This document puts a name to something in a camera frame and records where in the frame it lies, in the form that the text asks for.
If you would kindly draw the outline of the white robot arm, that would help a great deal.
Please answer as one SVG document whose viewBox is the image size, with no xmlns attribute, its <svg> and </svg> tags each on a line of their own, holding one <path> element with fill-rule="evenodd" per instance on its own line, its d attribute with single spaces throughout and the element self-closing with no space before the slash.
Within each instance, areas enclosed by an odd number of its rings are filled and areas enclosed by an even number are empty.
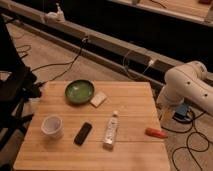
<svg viewBox="0 0 213 171">
<path fill-rule="evenodd" d="M 207 68 L 192 61 L 169 69 L 164 76 L 165 85 L 157 98 L 163 107 L 178 107 L 187 98 L 213 115 L 213 87 L 204 82 Z"/>
</svg>

